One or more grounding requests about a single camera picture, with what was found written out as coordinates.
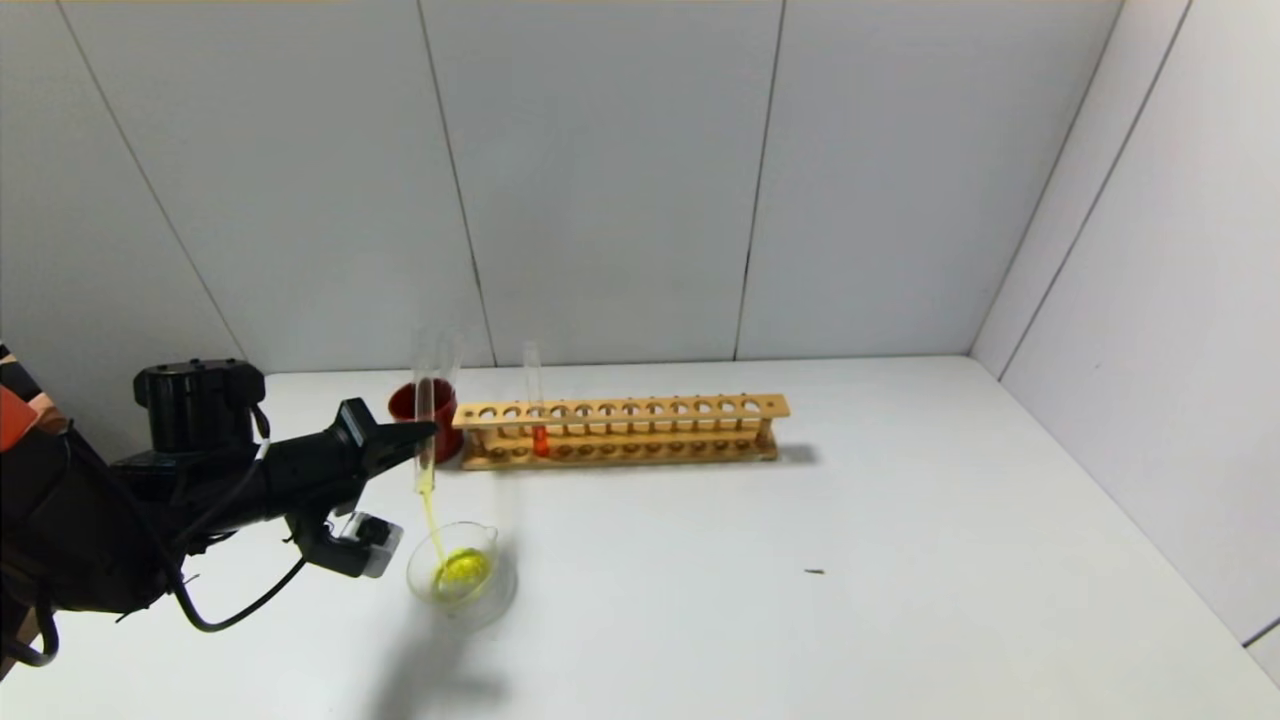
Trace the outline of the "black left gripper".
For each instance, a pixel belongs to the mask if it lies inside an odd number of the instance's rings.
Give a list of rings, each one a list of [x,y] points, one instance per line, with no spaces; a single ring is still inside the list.
[[[348,515],[369,478],[403,462],[433,461],[436,430],[434,421],[378,425],[365,401],[344,400],[329,427],[271,445],[262,465],[262,509],[266,515]]]

